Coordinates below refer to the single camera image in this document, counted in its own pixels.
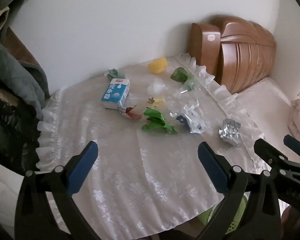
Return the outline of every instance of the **tablecloth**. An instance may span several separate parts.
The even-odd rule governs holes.
[[[145,118],[131,120],[118,110],[105,109],[100,103],[109,84],[105,76],[59,90],[43,109],[44,120],[38,124],[42,131],[37,149],[40,170],[65,165],[89,141],[98,143],[99,157],[73,199],[104,240],[137,239],[173,228],[222,200],[198,160],[202,141],[246,172],[260,173],[267,168],[253,151],[254,141],[263,135],[236,102],[236,95],[218,85],[188,54],[167,60],[166,71],[159,75],[151,74],[147,63],[121,69],[130,80],[127,101],[146,102],[147,87],[160,77],[168,87],[167,120],[172,120],[169,112],[198,101],[197,112],[207,126],[203,134],[191,134],[182,124],[175,126],[177,135],[143,131]],[[195,77],[194,90],[180,93],[182,84],[170,79],[177,67]],[[242,124],[239,148],[218,135],[225,117]],[[49,198],[59,227],[66,230],[51,195]]]

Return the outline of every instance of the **wall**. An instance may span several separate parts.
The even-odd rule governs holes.
[[[271,77],[294,100],[300,91],[300,7],[295,0],[280,0],[274,37],[277,54]]]
[[[226,13],[274,31],[279,0],[29,0],[12,29],[50,92],[114,67],[186,51],[192,22]]]

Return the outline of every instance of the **bed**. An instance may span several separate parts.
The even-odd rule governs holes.
[[[254,28],[254,32],[250,30],[246,36],[259,35],[261,44],[250,39],[255,45],[246,45],[247,42],[238,45],[245,41],[244,35],[237,35],[235,41],[231,40],[231,33],[222,36],[217,25],[227,21],[235,22],[234,27],[239,24]],[[264,136],[290,160],[300,162],[300,157],[282,143],[283,136],[289,134],[290,101],[275,82],[266,77],[274,60],[272,35],[261,26],[250,26],[239,18],[218,18],[213,23],[215,25],[210,24],[204,31],[205,25],[194,24],[194,28],[200,28],[199,33],[191,32],[190,43],[194,43],[189,46],[189,52],[193,57],[182,54],[167,58],[166,72],[160,75],[167,88],[163,95],[167,111],[163,114],[175,125],[177,135],[141,131],[145,118],[130,120],[117,110],[104,109],[100,98],[109,83],[105,76],[59,90],[43,109],[37,149],[40,158],[37,166],[41,171],[64,165],[90,140],[98,143],[99,157],[73,198],[102,239],[153,235],[180,225],[218,203],[222,195],[215,191],[197,158],[197,146],[203,140],[246,172],[260,173],[269,168],[253,151],[254,141]],[[244,61],[237,58],[244,55],[246,48],[250,58],[244,65]],[[195,78],[193,91],[181,93],[181,85],[170,79],[178,67],[185,68]],[[147,87],[157,78],[150,73],[147,62],[122,71],[131,82],[127,101],[132,105],[146,102]],[[170,113],[183,111],[186,105],[188,108],[196,105],[196,111],[204,116],[203,134],[190,134],[169,117]],[[218,137],[218,128],[225,117],[242,124],[242,144],[238,148]],[[66,231],[52,196],[48,197],[59,227]]]

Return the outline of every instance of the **crumpled aluminum foil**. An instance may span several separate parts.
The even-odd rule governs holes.
[[[236,122],[233,119],[226,118],[219,129],[219,135],[225,142],[230,143],[233,146],[239,147],[240,127],[241,124],[239,122]]]
[[[181,114],[177,114],[176,119],[189,128],[190,133],[203,133],[206,124],[201,116],[194,110],[199,106],[199,102],[190,102],[191,105],[185,105]]]

